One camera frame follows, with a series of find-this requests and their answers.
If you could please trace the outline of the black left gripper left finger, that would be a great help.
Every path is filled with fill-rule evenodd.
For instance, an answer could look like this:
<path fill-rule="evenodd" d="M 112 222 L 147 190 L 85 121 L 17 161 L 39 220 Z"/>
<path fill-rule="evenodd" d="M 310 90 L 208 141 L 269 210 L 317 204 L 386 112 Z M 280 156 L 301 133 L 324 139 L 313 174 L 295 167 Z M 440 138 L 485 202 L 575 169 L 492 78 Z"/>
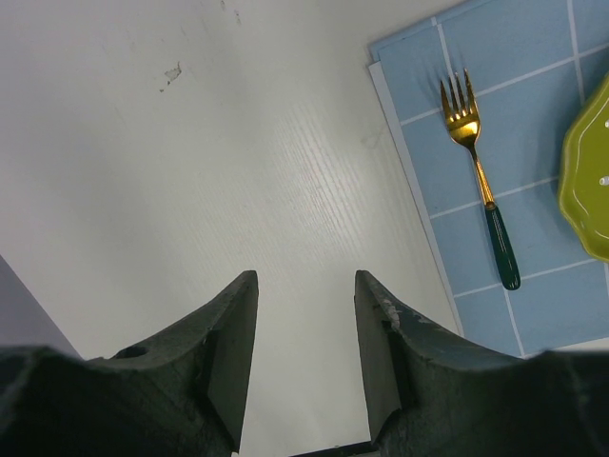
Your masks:
<path fill-rule="evenodd" d="M 258 309 L 247 270 L 207 304 L 110 358 L 1 351 L 5 456 L 229 456 L 239 451 Z"/>

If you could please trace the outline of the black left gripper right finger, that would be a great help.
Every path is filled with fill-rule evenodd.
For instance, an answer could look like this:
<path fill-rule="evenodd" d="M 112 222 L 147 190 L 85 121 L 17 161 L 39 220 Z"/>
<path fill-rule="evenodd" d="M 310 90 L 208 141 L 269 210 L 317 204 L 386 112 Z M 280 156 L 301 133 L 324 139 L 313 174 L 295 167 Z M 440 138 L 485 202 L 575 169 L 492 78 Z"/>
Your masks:
<path fill-rule="evenodd" d="M 608 355 L 528 359 L 472 343 L 370 272 L 355 313 L 372 444 L 384 456 L 604 456 Z"/>

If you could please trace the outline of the green dotted plate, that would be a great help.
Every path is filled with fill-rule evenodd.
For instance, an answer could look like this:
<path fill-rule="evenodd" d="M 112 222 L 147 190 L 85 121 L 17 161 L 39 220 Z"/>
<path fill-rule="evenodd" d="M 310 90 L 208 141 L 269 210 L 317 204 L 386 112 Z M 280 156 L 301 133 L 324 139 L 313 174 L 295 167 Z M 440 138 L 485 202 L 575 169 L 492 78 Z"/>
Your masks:
<path fill-rule="evenodd" d="M 560 213 L 593 258 L 608 261 L 608 80 L 586 101 L 561 153 Z"/>

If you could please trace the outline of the orange fork green handle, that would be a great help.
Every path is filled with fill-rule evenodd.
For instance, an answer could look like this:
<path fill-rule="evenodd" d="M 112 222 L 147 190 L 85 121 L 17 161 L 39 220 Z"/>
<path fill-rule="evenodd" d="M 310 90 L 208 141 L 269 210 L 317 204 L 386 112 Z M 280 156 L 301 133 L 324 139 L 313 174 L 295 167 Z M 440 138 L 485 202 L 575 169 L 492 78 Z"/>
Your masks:
<path fill-rule="evenodd" d="M 481 195 L 481 204 L 495 264 L 506 290 L 521 286 L 521 275 L 501 210 L 489 185 L 476 146 L 481 135 L 481 118 L 477 97 L 469 72 L 454 72 L 446 82 L 440 82 L 442 112 L 451 140 L 465 148 L 472 159 Z"/>

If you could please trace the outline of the blue checked cloth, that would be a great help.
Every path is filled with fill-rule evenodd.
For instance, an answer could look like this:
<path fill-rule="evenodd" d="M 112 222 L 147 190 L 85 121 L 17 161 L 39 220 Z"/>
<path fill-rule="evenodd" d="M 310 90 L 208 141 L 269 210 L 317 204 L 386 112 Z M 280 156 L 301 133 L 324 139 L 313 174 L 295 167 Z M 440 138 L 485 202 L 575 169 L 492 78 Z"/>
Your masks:
<path fill-rule="evenodd" d="M 370 73 L 465 338 L 515 356 L 608 346 L 608 266 L 559 210 L 563 138 L 608 71 L 604 1 L 468 1 L 374 43 Z M 468 73 L 478 154 L 521 275 L 501 283 L 440 82 Z"/>

